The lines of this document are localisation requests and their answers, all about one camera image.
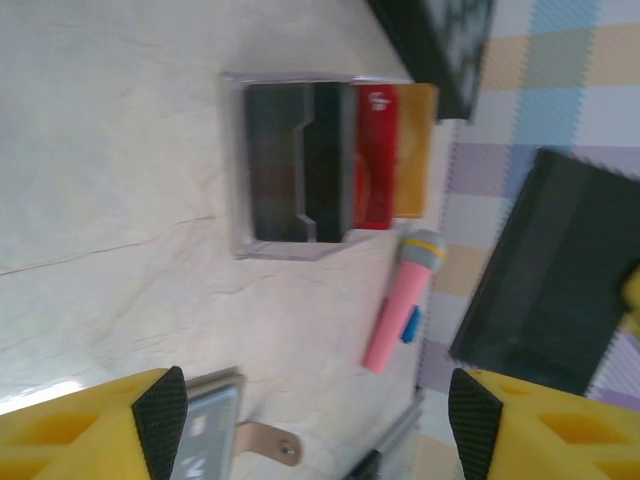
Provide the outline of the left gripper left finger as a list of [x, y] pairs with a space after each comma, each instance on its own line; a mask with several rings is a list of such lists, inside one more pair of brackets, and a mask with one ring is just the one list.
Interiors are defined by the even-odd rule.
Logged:
[[168, 479], [187, 416], [178, 366], [5, 413], [4, 479]]

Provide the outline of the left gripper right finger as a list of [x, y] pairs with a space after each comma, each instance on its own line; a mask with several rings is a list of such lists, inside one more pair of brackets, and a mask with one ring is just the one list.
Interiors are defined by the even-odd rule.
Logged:
[[633, 410], [457, 368], [448, 415], [467, 479], [639, 476], [639, 414]]

